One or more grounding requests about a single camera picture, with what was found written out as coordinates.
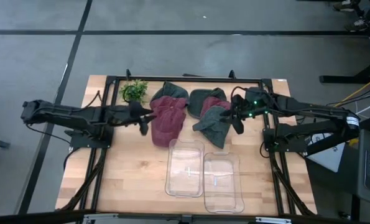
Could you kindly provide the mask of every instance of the cloth hat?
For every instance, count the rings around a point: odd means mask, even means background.
[[[194,131],[201,131],[212,144],[221,149],[224,147],[224,141],[230,128],[230,124],[220,121],[220,114],[225,110],[220,106],[212,106],[201,117],[200,122],[193,125]]]
[[[204,100],[209,96],[215,96],[223,101],[226,101],[226,95],[220,88],[215,88],[213,90],[193,90],[190,93],[189,106],[187,108],[190,116],[200,118]]]
[[[171,96],[174,98],[186,98],[189,99],[189,94],[187,91],[177,85],[174,85],[170,82],[164,82],[162,88],[155,93],[155,95],[152,97],[150,101],[156,100],[161,98],[162,96]]]
[[[186,114],[183,109],[187,105],[186,98],[163,96],[151,101],[153,109],[152,141],[156,146],[169,147],[171,140],[178,138],[183,127]]]
[[[202,117],[205,112],[210,109],[212,106],[221,106],[225,109],[230,109],[230,103],[223,101],[215,96],[209,96],[204,100],[203,108],[201,109],[200,117]]]
[[[150,102],[150,108],[152,108],[152,110],[160,106],[173,106],[175,108],[184,109],[186,105],[186,98],[174,98],[171,96],[162,96]]]

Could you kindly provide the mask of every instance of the red cap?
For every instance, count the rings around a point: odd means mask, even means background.
[[[162,96],[150,102],[150,108],[152,108],[152,110],[160,106],[173,106],[175,108],[184,109],[186,105],[186,98],[174,98],[171,96]]]
[[[203,108],[201,109],[200,117],[202,117],[208,109],[212,106],[220,106],[225,109],[230,109],[230,103],[227,101],[223,101],[217,97],[209,96],[204,100]]]
[[[177,139],[183,127],[186,114],[186,98],[163,96],[150,103],[157,117],[152,120],[152,141],[156,146],[169,147],[173,139]]]

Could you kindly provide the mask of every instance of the orange cable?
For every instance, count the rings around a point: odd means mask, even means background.
[[[344,102],[345,100],[351,98],[353,95],[359,93],[360,91],[362,91],[364,88],[366,88],[367,86],[370,85],[370,82],[365,84],[362,88],[356,90],[354,93],[350,94],[349,96],[347,96],[345,99],[341,100],[339,103],[337,103],[334,107],[337,107],[338,105],[340,105],[342,102]]]

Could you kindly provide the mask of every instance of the dark green cap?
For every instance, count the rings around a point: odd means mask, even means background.
[[[201,117],[200,122],[193,125],[193,131],[201,131],[203,135],[215,146],[223,149],[224,140],[228,135],[230,124],[221,122],[221,113],[226,111],[220,106],[212,106]]]
[[[186,98],[187,101],[189,101],[189,93],[187,93],[187,91],[184,88],[172,84],[170,82],[164,82],[162,88],[159,91],[157,91],[157,93],[155,93],[150,102],[160,98],[161,96],[171,96],[173,98]]]
[[[200,118],[204,100],[209,96],[214,96],[226,101],[226,95],[220,88],[215,88],[213,90],[193,90],[190,93],[190,102],[189,106],[187,107],[187,111],[189,112],[190,116],[193,116],[194,118]]]

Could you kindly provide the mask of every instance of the potted plant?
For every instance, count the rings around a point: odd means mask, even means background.
[[[134,80],[132,83],[127,82],[120,89],[120,94],[125,102],[138,101],[144,103],[143,97],[146,95],[147,82],[142,80]]]

